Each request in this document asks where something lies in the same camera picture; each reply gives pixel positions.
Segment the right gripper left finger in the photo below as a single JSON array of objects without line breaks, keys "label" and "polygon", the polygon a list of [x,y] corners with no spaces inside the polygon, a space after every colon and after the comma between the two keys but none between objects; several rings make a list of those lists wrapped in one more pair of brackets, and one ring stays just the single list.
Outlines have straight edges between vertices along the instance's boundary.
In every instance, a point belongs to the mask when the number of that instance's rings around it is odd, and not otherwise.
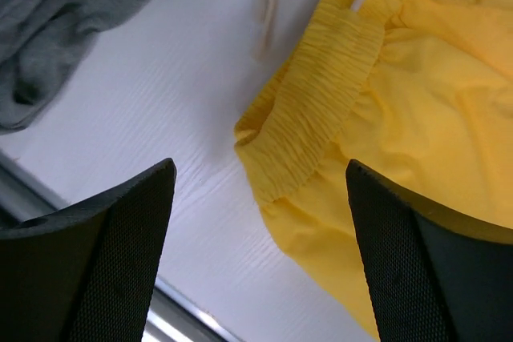
[{"label": "right gripper left finger", "polygon": [[2,340],[141,340],[175,182],[175,164],[164,159],[79,203],[2,229]]}]

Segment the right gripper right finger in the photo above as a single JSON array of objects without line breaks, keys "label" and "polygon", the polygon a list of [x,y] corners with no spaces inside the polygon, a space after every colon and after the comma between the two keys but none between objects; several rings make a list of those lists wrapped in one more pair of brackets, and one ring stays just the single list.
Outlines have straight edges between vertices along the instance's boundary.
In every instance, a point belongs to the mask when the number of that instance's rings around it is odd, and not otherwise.
[{"label": "right gripper right finger", "polygon": [[511,340],[511,229],[405,189],[357,160],[345,178],[381,340]]}]

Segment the yellow shorts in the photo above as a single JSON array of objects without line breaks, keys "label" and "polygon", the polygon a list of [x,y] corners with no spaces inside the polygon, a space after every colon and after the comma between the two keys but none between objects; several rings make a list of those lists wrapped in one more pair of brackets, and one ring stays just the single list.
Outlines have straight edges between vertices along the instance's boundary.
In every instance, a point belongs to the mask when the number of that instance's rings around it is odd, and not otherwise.
[{"label": "yellow shorts", "polygon": [[512,0],[320,0],[235,136],[277,246],[377,337],[345,169],[512,225]]}]

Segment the grey shorts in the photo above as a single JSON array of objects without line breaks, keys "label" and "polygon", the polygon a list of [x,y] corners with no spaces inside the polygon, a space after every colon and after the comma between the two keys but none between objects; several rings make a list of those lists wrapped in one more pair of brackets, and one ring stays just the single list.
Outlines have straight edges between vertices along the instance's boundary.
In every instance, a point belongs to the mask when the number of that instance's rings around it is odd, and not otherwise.
[{"label": "grey shorts", "polygon": [[151,0],[1,0],[1,131],[27,128],[56,97],[97,34]]}]

